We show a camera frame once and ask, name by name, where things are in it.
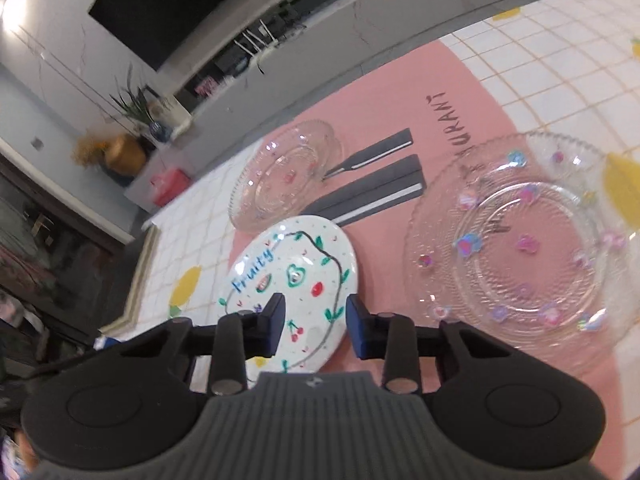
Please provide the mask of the blue vase green plant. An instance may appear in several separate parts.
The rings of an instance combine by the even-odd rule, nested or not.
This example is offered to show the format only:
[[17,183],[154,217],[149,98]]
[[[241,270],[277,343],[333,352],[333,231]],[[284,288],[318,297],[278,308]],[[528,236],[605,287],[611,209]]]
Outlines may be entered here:
[[120,116],[145,127],[149,137],[157,143],[167,144],[171,130],[152,112],[153,99],[157,102],[160,95],[148,84],[135,87],[132,84],[133,79],[134,66],[129,65],[124,83],[121,84],[115,80],[117,93],[110,95],[111,101],[115,104]]

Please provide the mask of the white tv console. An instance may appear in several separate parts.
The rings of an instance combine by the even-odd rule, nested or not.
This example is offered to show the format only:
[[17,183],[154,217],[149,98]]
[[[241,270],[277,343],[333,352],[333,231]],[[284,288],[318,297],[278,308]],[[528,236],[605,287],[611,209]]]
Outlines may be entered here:
[[189,130],[159,148],[125,196],[151,211],[151,179],[168,167],[198,176],[250,141],[288,122],[358,78],[377,55],[414,37],[431,40],[445,26],[465,26],[518,0],[337,0],[260,52],[247,70],[200,104]]

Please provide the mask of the pink plastic basket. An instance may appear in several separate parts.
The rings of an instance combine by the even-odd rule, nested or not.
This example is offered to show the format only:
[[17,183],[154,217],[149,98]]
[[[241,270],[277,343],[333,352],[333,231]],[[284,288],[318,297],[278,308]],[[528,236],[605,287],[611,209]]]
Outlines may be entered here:
[[166,206],[191,185],[191,178],[180,168],[171,167],[150,180],[151,200],[157,207]]

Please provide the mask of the black notebook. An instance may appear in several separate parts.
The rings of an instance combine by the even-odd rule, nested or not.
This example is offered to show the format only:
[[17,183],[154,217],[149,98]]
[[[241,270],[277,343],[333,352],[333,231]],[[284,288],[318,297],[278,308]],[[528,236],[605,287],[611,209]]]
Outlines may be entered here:
[[150,224],[124,247],[108,268],[98,299],[101,335],[115,337],[137,321],[159,240],[160,229]]

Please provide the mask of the golden vase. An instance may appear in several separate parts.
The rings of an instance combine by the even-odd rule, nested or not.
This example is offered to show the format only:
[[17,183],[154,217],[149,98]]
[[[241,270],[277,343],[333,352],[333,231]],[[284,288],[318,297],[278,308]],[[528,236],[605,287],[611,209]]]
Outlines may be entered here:
[[134,136],[121,134],[108,141],[104,162],[116,174],[137,177],[146,164],[146,154]]

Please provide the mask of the white fruity painted plate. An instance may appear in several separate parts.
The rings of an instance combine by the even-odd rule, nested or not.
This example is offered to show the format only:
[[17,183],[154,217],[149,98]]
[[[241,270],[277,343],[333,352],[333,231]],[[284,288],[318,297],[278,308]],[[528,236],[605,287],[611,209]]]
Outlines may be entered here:
[[314,373],[340,346],[346,299],[358,292],[355,249],[335,223],[318,216],[285,219],[248,244],[218,288],[214,318],[262,312],[275,292],[285,298],[278,350],[246,361],[252,386],[262,372]]

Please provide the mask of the clear glass plate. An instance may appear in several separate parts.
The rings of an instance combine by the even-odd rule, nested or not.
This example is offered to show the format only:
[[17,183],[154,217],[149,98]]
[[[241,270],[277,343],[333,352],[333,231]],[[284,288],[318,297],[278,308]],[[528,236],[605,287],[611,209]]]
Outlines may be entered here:
[[606,192],[605,154],[565,134],[514,133],[450,162],[405,238],[409,315],[468,323],[575,376],[639,313],[639,231]]
[[229,219],[236,230],[262,232],[309,204],[342,148],[328,122],[299,122],[264,143],[246,164],[231,193]]

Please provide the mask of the white wifi router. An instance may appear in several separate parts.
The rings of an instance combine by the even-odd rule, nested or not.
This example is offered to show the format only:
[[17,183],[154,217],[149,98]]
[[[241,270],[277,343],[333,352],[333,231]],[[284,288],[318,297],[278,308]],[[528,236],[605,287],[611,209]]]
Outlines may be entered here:
[[248,56],[250,62],[253,62],[269,49],[274,48],[279,43],[279,39],[264,20],[258,20],[242,29],[233,39],[233,43]]

